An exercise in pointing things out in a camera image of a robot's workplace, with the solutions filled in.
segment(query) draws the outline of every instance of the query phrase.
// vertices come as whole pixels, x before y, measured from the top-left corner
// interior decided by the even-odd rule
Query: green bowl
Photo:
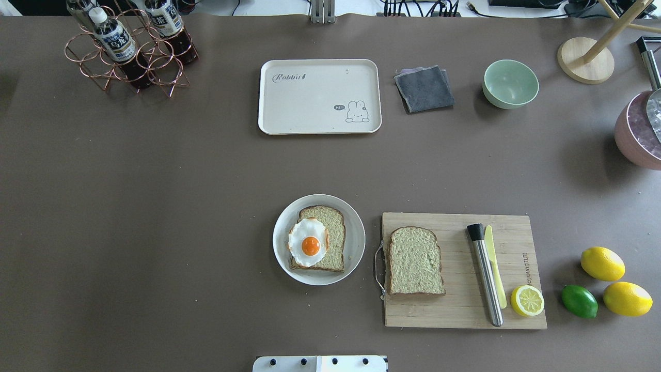
[[[501,109],[518,109],[535,99],[539,81],[533,70],[515,60],[495,61],[485,71],[482,91]]]

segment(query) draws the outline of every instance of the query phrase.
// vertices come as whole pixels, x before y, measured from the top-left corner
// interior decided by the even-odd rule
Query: napkin
[[[447,72],[438,65],[405,68],[395,76],[395,84],[410,113],[454,105]]]

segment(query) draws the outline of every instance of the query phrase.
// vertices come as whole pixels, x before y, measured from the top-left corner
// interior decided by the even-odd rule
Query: pink bowl
[[[661,154],[661,144],[656,141],[647,119],[646,106],[650,95],[652,91],[642,92],[622,110],[615,123],[615,143],[632,163],[661,170],[661,155],[654,155]]]

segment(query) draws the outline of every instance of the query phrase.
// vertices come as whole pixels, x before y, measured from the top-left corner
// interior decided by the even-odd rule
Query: rectangular tray
[[[266,134],[372,133],[381,126],[370,60],[271,60],[262,66],[259,128]]]
[[[478,279],[472,243],[466,226],[491,225],[500,277],[508,306],[502,309],[504,323],[494,327],[488,320],[483,289]],[[383,251],[386,257],[385,288],[389,290],[387,249],[392,232],[404,226],[433,231],[441,247],[441,276],[446,295],[386,295],[385,325],[425,328],[547,328],[546,313],[524,318],[512,310],[510,296],[520,285],[542,290],[535,244],[528,216],[491,214],[383,213]]]

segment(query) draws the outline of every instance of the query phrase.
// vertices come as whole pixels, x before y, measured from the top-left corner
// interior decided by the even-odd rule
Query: green lime
[[[581,318],[595,318],[599,308],[592,293],[580,285],[567,285],[563,289],[563,304]]]

